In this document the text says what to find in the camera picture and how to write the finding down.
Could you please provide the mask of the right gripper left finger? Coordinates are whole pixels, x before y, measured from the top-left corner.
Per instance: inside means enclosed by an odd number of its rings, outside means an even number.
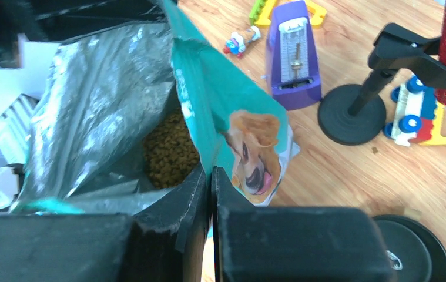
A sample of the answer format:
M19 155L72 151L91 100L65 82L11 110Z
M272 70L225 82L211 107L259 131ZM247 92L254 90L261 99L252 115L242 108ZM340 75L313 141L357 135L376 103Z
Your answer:
M208 195L198 166L134 216L0 216L0 281L200 281Z

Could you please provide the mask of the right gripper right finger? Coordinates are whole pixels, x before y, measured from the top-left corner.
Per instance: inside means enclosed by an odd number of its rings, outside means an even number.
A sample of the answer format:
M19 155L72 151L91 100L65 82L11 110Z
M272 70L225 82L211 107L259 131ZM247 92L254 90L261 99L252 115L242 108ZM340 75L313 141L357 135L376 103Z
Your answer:
M211 175L217 281L394 281L381 233L354 207L256 207Z

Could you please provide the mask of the green pet food bag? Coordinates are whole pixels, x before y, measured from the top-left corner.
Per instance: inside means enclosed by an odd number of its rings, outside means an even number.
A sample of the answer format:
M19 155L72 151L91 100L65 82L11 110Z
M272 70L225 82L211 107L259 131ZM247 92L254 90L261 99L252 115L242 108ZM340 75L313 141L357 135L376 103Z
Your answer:
M245 199L269 204L300 150L285 108L212 47L176 4L152 5L160 22L58 47L31 119L25 181L11 212L147 208L154 187L143 140L177 109L206 181L221 167Z

